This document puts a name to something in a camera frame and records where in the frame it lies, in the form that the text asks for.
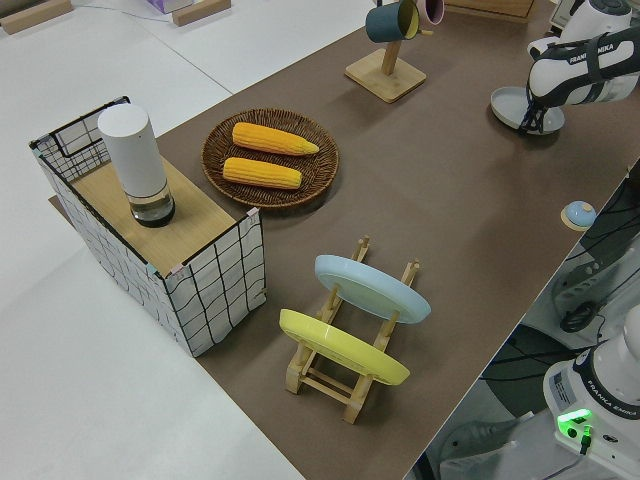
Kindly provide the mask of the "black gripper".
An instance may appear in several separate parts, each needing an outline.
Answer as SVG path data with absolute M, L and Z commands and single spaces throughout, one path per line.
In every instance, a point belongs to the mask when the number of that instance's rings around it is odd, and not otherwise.
M 527 102 L 527 107 L 525 110 L 523 120 L 521 121 L 518 127 L 518 133 L 522 135 L 528 134 L 530 131 L 530 125 L 531 125 L 531 133 L 533 135 L 544 135 L 545 134 L 544 115 L 548 110 L 548 108 L 545 107 L 542 103 L 540 103 L 535 98 L 529 83 L 527 83 L 525 87 L 525 98 Z

